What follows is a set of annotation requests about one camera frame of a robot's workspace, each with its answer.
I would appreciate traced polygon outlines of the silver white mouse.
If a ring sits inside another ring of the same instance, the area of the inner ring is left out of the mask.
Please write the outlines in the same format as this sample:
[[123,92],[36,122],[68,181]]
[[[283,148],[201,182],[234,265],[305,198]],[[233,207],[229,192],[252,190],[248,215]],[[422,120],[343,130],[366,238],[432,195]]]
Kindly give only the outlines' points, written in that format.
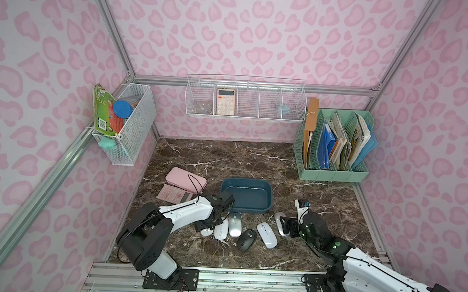
[[286,216],[286,214],[284,212],[278,212],[278,213],[275,213],[274,218],[275,218],[275,222],[276,222],[279,234],[282,237],[289,236],[290,234],[289,230],[286,228],[286,224],[288,221],[288,217]]

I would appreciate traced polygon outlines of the white rounded mouse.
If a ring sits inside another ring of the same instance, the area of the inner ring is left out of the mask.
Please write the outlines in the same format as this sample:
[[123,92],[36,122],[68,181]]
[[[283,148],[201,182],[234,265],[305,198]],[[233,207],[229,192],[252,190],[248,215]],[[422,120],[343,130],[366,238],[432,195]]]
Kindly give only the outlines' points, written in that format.
[[226,240],[228,236],[228,229],[229,229],[229,221],[228,219],[225,219],[222,221],[221,224],[218,224],[214,228],[214,238],[219,241]]

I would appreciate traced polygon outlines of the white ribbed mouse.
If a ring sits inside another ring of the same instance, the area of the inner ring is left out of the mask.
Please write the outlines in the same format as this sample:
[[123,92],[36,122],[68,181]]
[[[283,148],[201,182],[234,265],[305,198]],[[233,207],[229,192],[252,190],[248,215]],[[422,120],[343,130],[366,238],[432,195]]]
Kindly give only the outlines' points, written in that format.
[[201,235],[203,237],[209,237],[209,236],[211,236],[213,234],[213,232],[214,232],[214,230],[211,229],[211,228],[203,229],[203,230],[200,231],[200,233],[201,233]]

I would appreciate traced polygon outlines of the teal storage box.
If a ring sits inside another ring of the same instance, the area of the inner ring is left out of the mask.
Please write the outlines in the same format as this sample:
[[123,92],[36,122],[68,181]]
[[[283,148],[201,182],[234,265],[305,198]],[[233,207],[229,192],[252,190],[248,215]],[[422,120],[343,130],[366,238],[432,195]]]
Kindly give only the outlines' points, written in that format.
[[272,206],[272,186],[264,180],[228,178],[221,184],[221,192],[225,191],[235,199],[232,212],[265,214]]

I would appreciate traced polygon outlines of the black Lecoo mouse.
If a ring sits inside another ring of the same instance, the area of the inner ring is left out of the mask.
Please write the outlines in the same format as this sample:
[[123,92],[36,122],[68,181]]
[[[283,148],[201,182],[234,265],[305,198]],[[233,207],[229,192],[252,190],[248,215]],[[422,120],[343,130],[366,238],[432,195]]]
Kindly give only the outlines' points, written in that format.
[[236,242],[237,248],[242,252],[247,252],[248,249],[253,245],[256,241],[257,233],[255,230],[247,229],[242,232],[241,236],[239,236],[238,241]]

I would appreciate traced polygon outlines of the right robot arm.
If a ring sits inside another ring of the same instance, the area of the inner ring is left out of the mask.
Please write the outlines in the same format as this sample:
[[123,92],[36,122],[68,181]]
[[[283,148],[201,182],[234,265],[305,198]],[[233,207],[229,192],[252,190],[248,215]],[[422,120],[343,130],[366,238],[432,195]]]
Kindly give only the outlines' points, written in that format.
[[329,265],[323,280],[327,292],[450,292],[440,284],[429,287],[400,275],[374,260],[351,242],[331,234],[325,220],[308,208],[296,218],[280,219],[282,231],[300,237]]

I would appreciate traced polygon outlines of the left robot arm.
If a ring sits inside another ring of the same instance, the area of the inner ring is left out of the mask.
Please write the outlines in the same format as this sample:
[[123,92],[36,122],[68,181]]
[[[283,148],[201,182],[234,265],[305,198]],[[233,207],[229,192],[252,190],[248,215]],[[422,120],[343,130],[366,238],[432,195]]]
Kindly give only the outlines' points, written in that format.
[[172,206],[143,205],[122,228],[116,244],[137,271],[148,270],[165,281],[178,281],[181,268],[164,251],[172,232],[193,224],[197,232],[223,223],[235,199],[229,191],[198,196]]

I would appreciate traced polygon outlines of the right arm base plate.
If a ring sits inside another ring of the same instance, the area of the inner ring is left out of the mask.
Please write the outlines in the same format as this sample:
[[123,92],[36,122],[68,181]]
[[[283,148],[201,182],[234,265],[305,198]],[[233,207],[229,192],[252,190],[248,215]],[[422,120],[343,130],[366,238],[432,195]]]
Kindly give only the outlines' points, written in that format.
[[324,274],[305,274],[301,277],[306,292],[345,292],[341,281]]

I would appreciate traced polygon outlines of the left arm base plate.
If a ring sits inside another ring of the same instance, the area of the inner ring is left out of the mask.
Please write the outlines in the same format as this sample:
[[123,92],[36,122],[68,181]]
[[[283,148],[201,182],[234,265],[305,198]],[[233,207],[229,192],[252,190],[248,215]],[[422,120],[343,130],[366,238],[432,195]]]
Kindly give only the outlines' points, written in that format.
[[167,279],[159,277],[152,271],[147,271],[142,277],[143,289],[147,290],[177,290],[196,291],[199,281],[200,271],[198,269],[179,268]]

